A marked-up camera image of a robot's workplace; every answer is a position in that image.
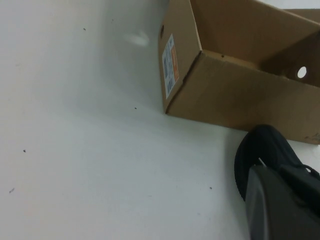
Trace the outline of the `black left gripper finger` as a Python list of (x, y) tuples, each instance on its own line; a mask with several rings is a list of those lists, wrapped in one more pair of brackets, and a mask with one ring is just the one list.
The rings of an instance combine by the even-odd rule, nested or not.
[(314, 171), (252, 167), (245, 207), (251, 240), (320, 238), (320, 180)]

